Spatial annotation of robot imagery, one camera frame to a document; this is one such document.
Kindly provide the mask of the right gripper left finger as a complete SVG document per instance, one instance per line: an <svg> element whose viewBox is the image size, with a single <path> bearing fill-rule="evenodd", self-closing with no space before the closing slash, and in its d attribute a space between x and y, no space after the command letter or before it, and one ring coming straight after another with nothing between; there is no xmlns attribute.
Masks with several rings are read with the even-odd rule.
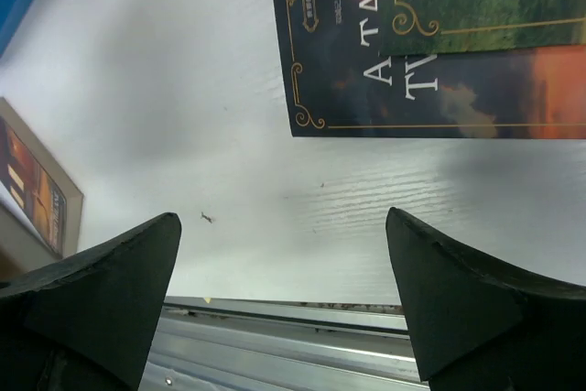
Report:
<svg viewBox="0 0 586 391"><path fill-rule="evenodd" d="M2 282L2 389L138 389L180 237L165 212Z"/></svg>

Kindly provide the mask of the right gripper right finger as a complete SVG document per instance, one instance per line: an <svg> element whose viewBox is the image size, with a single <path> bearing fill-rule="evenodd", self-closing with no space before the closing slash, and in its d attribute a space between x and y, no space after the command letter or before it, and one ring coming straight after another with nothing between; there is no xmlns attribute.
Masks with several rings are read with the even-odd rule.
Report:
<svg viewBox="0 0 586 391"><path fill-rule="evenodd" d="M388 253L432 390L582 390L585 288L511 265L392 208Z"/></svg>

